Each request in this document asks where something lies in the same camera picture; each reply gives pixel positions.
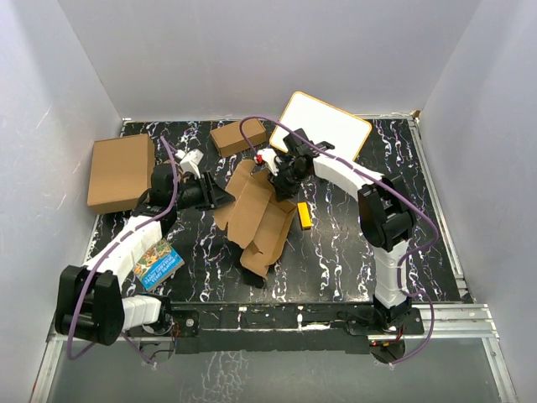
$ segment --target marble tabletop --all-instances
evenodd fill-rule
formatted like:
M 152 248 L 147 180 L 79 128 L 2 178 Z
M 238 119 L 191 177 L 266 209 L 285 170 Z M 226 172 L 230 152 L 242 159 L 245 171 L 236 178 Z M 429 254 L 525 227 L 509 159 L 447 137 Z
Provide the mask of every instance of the marble tabletop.
M 382 173 L 401 173 L 411 201 L 436 221 L 419 156 L 407 119 L 370 121 L 373 131 L 362 147 L 357 162 Z M 156 145 L 157 161 L 165 160 L 158 141 L 164 136 L 178 149 L 200 149 L 204 158 L 200 170 L 211 172 L 225 187 L 237 163 L 252 158 L 252 151 L 221 159 L 211 141 L 210 130 L 226 122 L 126 123 L 122 135 L 149 133 Z M 265 123 L 268 133 L 273 126 Z M 295 217 L 281 259 L 268 272 L 266 281 L 244 269 L 242 250 L 218 230 L 212 212 L 194 209 L 178 212 L 178 221 L 167 239 L 185 260 L 172 277 L 155 292 L 173 302 L 321 302 L 370 301 L 373 298 L 375 268 L 373 251 L 357 221 L 358 206 L 345 192 L 327 181 L 311 178 L 305 182 L 298 201 L 308 202 L 313 228 L 302 231 Z M 97 254 L 123 228 L 130 212 L 100 216 L 90 246 Z M 426 243 L 432 230 L 420 219 L 410 247 Z M 461 298 L 445 244 L 415 254 L 409 260 L 411 291 L 425 290 L 433 301 Z M 134 275 L 123 283 L 123 295 L 143 291 Z

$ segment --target yellow box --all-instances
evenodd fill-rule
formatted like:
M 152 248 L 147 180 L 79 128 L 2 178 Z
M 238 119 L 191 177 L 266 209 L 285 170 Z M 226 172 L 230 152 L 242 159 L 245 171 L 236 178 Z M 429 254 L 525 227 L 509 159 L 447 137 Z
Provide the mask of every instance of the yellow box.
M 310 229 L 312 224 L 308 203 L 306 203 L 305 201 L 301 201 L 299 204 L 297 204 L 297 207 L 299 208 L 300 226 L 303 230 Z

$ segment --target large cardboard box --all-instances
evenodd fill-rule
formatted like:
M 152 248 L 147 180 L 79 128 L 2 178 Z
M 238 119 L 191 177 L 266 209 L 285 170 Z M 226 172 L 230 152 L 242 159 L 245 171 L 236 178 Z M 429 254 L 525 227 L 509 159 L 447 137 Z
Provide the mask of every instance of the large cardboard box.
M 211 130 L 212 141 L 222 158 L 240 153 L 249 147 L 238 128 L 239 123 L 229 123 L 221 128 Z M 259 145 L 267 141 L 267 130 L 257 119 L 247 120 L 242 129 L 246 137 L 252 142 L 252 145 Z
M 97 214 L 132 210 L 151 187 L 154 144 L 148 134 L 96 141 L 87 205 Z
M 227 228 L 227 238 L 244 249 L 242 266 L 267 278 L 269 266 L 284 251 L 296 205 L 287 200 L 276 201 L 269 172 L 252 174 L 254 166 L 252 160 L 238 164 L 226 186 L 236 201 L 215 210 L 214 218 L 221 230 Z

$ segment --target book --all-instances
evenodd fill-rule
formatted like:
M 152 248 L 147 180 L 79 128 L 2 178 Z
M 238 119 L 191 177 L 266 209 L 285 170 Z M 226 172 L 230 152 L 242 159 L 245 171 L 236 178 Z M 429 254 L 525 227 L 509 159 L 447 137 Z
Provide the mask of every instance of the book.
M 149 248 L 134 267 L 134 274 L 146 291 L 152 291 L 168 279 L 185 261 L 168 241 L 160 239 Z

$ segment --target whiteboard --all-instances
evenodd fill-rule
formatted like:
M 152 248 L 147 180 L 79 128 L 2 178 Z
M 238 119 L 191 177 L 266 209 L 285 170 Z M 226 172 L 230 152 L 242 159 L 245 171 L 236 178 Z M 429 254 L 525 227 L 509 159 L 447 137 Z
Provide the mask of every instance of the whiteboard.
M 304 129 L 314 144 L 327 141 L 334 145 L 331 153 L 346 160 L 358 157 L 371 132 L 370 122 L 303 92 L 293 94 L 279 120 L 291 130 Z M 286 153 L 284 137 L 287 134 L 282 128 L 276 128 L 270 136 L 270 145 Z

